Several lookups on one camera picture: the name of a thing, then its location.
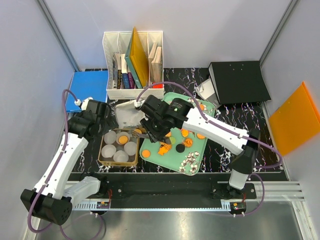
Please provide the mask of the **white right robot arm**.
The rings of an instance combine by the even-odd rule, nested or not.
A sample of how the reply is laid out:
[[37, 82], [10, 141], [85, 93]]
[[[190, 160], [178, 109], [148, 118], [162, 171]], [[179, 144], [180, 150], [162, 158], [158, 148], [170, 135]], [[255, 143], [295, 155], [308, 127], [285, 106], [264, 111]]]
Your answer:
[[200, 134], [227, 148], [235, 155], [231, 163], [231, 175], [227, 185], [228, 195], [239, 198], [245, 192], [245, 184], [253, 172], [258, 153], [258, 130], [246, 131], [221, 122], [204, 113], [198, 102], [174, 98], [171, 103], [149, 95], [145, 100], [135, 100], [134, 107], [144, 113], [140, 121], [152, 143], [165, 141], [171, 129], [184, 129]]

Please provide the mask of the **black binder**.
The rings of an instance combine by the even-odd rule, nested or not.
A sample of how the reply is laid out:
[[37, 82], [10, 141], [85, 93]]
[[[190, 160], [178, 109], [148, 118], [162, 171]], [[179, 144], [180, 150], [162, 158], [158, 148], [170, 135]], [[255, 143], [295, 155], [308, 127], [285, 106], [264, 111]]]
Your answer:
[[258, 60], [211, 62], [208, 70], [221, 105], [271, 100]]

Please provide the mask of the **blue folder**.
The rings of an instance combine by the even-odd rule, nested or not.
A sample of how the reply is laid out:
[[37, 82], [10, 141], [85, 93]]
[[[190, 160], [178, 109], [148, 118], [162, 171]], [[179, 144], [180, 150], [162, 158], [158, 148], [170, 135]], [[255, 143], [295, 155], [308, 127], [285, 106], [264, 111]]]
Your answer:
[[81, 101], [92, 97], [96, 101], [105, 102], [108, 79], [109, 73], [107, 70], [75, 72], [70, 90]]

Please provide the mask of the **black sandwich cookie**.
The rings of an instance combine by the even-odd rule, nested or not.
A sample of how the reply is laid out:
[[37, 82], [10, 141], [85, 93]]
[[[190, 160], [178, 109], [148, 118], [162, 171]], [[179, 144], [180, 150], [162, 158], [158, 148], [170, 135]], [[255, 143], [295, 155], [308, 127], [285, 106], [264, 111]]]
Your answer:
[[183, 153], [185, 151], [185, 146], [181, 143], [181, 144], [177, 144], [176, 147], [175, 147], [175, 150], [178, 152], [178, 153]]

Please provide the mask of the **round dotted orange biscuit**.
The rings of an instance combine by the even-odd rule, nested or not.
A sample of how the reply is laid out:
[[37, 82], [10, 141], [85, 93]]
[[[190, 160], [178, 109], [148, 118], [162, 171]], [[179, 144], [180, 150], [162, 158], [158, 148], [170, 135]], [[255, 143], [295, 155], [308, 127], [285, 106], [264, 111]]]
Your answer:
[[201, 139], [201, 140], [206, 138], [204, 135], [201, 135], [199, 133], [197, 133], [196, 136], [198, 139]]

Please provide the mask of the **clear plastic bag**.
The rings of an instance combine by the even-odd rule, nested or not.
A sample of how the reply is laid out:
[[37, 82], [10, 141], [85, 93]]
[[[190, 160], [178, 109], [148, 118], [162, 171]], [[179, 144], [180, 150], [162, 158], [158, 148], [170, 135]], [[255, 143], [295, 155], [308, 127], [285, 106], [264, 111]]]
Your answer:
[[212, 103], [216, 108], [221, 106], [210, 78], [199, 84], [199, 86], [195, 88], [195, 91], [199, 97], [201, 97], [204, 101]]

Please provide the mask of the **orange flower swirl cookie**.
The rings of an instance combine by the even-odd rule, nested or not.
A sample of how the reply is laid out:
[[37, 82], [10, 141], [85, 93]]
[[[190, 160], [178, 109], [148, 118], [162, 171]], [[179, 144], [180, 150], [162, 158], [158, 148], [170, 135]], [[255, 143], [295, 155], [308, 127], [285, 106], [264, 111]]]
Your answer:
[[193, 145], [193, 140], [191, 138], [186, 138], [183, 142], [183, 145], [187, 148], [190, 148]]

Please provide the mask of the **green sandwich cookie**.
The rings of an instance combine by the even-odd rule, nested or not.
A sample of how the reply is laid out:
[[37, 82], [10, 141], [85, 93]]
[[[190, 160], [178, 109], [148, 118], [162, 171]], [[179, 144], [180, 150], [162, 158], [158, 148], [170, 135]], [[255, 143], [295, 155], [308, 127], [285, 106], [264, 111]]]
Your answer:
[[170, 136], [169, 140], [172, 145], [176, 143], [176, 139], [173, 136]]

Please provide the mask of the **dark books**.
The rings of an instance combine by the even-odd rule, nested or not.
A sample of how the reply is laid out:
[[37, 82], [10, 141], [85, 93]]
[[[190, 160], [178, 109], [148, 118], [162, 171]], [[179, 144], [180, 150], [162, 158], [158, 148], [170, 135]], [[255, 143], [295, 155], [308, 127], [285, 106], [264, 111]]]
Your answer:
[[112, 54], [113, 89], [135, 89], [135, 81], [127, 65], [125, 54]]

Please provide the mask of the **bear print tin lid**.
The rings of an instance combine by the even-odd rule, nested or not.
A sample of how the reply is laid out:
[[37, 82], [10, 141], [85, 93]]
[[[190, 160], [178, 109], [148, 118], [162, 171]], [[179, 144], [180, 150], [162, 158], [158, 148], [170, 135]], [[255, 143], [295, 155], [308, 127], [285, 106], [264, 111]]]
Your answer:
[[132, 129], [141, 126], [140, 121], [146, 117], [139, 107], [145, 99], [130, 100], [114, 107], [114, 114], [120, 129]]

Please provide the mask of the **round orange cookie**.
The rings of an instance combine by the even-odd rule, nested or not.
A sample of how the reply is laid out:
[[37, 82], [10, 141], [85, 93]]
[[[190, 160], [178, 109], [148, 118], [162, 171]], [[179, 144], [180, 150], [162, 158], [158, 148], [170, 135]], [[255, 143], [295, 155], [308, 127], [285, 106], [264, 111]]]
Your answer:
[[141, 156], [143, 158], [149, 158], [151, 156], [151, 152], [148, 150], [148, 149], [144, 149], [142, 152], [141, 152]]

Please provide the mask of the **orange cookie in tin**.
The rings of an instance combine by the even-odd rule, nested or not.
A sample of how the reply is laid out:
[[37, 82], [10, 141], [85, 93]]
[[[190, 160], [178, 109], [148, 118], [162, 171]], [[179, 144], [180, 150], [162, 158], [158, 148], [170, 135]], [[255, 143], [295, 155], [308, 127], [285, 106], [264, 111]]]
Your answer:
[[120, 135], [117, 140], [120, 145], [125, 145], [129, 141], [129, 138], [126, 135]]

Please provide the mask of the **mint green floral tray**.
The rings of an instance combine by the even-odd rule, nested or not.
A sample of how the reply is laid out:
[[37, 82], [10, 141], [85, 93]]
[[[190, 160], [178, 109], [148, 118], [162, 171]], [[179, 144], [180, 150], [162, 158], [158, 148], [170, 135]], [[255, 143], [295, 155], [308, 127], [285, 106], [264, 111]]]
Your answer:
[[[146, 139], [143, 141], [139, 150], [141, 158], [147, 162], [157, 165], [158, 167], [167, 168], [185, 175], [193, 176], [198, 173], [206, 148], [207, 138], [199, 139], [197, 138], [197, 133], [191, 131], [189, 131], [187, 137], [183, 137], [181, 130], [178, 128], [171, 129], [168, 136], [174, 137], [176, 140], [175, 144], [172, 144], [171, 150], [164, 155], [159, 155], [158, 151], [163, 147], [162, 143], [152, 143], [150, 140]], [[183, 144], [186, 138], [191, 138], [193, 140], [192, 147], [185, 147], [184, 152], [178, 153], [176, 151], [176, 145]], [[150, 157], [142, 157], [143, 150], [149, 150]]]

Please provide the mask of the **orange star cookie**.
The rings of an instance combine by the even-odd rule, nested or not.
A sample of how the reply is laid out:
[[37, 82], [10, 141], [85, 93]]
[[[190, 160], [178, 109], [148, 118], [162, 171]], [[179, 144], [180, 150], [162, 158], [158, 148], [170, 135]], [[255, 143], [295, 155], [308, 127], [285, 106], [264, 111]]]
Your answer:
[[168, 149], [165, 148], [165, 147], [160, 147], [159, 148], [159, 151], [158, 151], [158, 154], [163, 156], [164, 154], [166, 154], [168, 152]]

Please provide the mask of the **gold cookie tin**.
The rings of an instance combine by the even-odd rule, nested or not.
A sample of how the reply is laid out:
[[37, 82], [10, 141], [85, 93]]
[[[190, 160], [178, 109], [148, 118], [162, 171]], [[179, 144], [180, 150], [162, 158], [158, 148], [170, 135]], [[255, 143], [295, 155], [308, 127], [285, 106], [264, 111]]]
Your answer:
[[118, 137], [121, 135], [126, 135], [129, 138], [128, 142], [135, 142], [136, 143], [136, 154], [133, 156], [129, 156], [128, 162], [115, 162], [113, 160], [113, 157], [111, 157], [111, 158], [102, 157], [101, 149], [102, 149], [102, 147], [104, 147], [106, 145], [106, 143], [104, 142], [104, 135], [103, 135], [103, 137], [101, 138], [101, 143], [100, 143], [100, 148], [99, 148], [98, 161], [104, 166], [117, 166], [117, 167], [136, 166], [137, 162], [138, 162], [139, 139], [130, 137], [129, 134], [126, 131], [124, 131], [124, 129], [118, 128], [118, 129], [114, 129], [111, 131], [114, 131], [116, 133], [116, 141], [112, 144], [116, 147], [116, 152], [120, 151], [120, 150], [125, 151], [124, 145], [120, 145], [118, 143]]

